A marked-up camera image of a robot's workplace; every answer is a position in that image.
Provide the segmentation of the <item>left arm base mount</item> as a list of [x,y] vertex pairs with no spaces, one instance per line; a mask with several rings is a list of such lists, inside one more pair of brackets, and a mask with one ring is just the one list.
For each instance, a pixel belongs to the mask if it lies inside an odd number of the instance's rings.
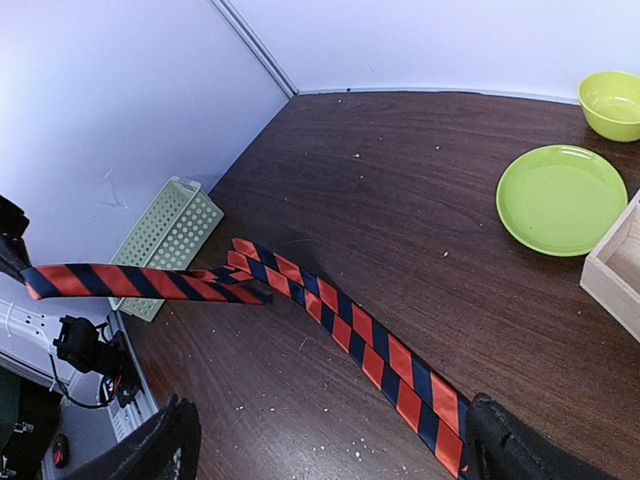
[[107,392],[106,397],[95,405],[74,399],[59,380],[55,361],[49,355],[54,380],[65,399],[75,406],[89,410],[106,408],[115,400],[120,407],[129,405],[141,390],[142,383],[123,332],[118,331],[110,340],[106,340],[103,335],[108,326],[106,322],[94,325],[85,318],[65,316],[60,319],[60,323],[59,336],[52,342],[57,358],[80,373],[100,374],[101,383]]

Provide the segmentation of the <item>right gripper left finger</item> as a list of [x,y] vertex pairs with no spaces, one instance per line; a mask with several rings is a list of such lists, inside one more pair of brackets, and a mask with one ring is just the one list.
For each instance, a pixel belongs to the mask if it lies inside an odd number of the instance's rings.
[[194,479],[201,446],[196,405],[172,396],[122,442],[67,479]]

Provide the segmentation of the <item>red navy striped tie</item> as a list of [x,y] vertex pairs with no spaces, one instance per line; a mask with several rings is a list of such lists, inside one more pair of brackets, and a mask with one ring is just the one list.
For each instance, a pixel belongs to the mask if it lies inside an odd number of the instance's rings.
[[35,300],[124,297],[264,305],[258,281],[301,306],[359,365],[456,479],[471,476],[463,425],[468,400],[339,288],[252,241],[235,238],[224,266],[158,270],[72,263],[21,270]]

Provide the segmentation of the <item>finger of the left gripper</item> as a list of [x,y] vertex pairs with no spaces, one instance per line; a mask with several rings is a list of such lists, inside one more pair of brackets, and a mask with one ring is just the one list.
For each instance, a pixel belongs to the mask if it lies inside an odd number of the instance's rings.
[[21,284],[25,284],[22,271],[31,267],[24,232],[29,225],[29,219],[24,211],[13,202],[1,197],[1,272]]

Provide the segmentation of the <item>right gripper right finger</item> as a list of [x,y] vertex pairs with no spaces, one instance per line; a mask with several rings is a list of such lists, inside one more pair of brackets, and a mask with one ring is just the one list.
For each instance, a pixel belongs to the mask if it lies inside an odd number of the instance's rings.
[[610,479],[611,474],[557,447],[489,395],[466,414],[470,479]]

